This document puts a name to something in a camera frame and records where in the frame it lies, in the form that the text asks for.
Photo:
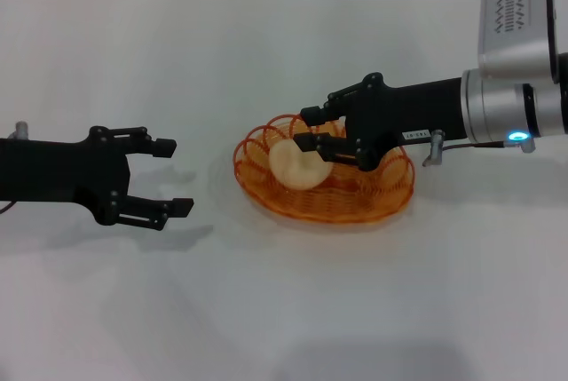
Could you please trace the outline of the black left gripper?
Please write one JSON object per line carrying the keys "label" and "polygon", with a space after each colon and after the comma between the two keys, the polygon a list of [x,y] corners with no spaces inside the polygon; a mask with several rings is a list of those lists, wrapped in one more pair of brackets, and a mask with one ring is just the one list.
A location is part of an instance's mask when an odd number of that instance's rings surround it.
{"label": "black left gripper", "polygon": [[146,127],[95,126],[74,143],[0,139],[0,202],[76,203],[103,226],[162,230],[171,218],[186,218],[194,200],[127,195],[127,155],[171,158],[176,148],[174,139],[153,139]]}

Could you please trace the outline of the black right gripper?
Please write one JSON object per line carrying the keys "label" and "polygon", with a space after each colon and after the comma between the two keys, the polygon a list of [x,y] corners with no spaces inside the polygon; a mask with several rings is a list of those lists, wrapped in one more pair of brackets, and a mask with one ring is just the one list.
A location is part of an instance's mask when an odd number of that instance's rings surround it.
{"label": "black right gripper", "polygon": [[297,133],[293,140],[302,152],[316,152],[328,163],[373,171],[395,147],[427,143],[433,131],[445,138],[464,138],[461,78],[400,88],[386,85],[373,73],[328,94],[320,106],[305,107],[306,124],[324,124],[345,118],[346,138],[329,133]]}

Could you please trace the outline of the white steamed bun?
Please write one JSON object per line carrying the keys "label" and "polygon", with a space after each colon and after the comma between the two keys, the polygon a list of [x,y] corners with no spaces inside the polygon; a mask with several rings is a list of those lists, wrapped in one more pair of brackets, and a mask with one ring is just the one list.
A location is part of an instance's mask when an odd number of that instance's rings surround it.
{"label": "white steamed bun", "polygon": [[303,152],[292,139],[280,140],[271,147],[269,166],[279,183],[299,191],[317,187],[333,170],[332,163],[323,161],[316,151]]}

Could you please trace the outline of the orange plastic wire basket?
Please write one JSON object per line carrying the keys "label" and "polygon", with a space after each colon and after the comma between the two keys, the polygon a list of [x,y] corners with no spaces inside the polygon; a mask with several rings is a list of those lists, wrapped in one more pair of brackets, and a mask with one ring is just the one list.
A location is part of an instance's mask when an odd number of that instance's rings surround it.
{"label": "orange plastic wire basket", "polygon": [[415,168],[402,147],[391,150],[375,171],[337,164],[322,184],[305,191],[282,185],[272,174],[274,145],[301,132],[346,136],[341,121],[308,127],[299,115],[279,115],[248,133],[234,149],[234,177],[255,203],[284,217],[321,224],[372,224],[394,216],[414,194]]}

